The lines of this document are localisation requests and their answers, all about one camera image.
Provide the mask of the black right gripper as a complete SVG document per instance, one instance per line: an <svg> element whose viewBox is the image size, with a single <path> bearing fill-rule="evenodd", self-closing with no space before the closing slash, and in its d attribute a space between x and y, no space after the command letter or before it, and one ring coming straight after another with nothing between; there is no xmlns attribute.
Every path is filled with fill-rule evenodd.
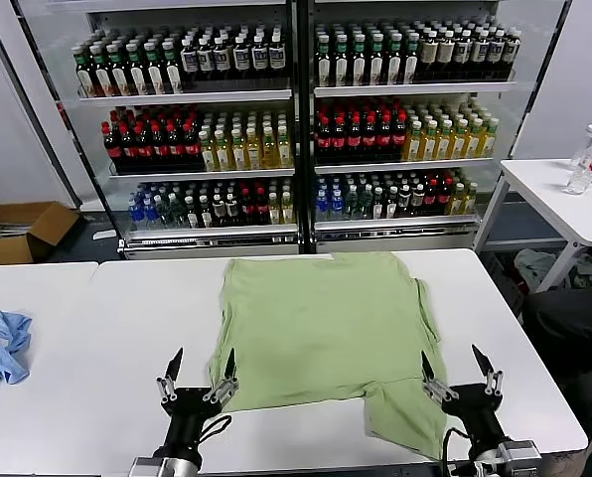
<svg viewBox="0 0 592 477"><path fill-rule="evenodd" d="M496 411L503 401L503 372L496 371L490 359L476 346L472 351L486 384L467 384L452 389L436 378L430 362L421 352L422 388L442 410L459 418L471 442L472 450L496 449L506 440Z"/></svg>

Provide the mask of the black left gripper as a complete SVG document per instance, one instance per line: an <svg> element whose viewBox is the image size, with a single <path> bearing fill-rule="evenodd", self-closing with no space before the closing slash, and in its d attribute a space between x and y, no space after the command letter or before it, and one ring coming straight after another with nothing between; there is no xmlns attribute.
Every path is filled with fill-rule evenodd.
<svg viewBox="0 0 592 477"><path fill-rule="evenodd" d="M197 450L203 435L204 424L221 413L221 402L229 402L239 387L234 349L229 352L223 377L210 390L208 388L175 389L182 359L183 349L180 348L168 363L163 376L156 379L161 395L161 406L170 417L163 445L159 448L160 453Z"/></svg>

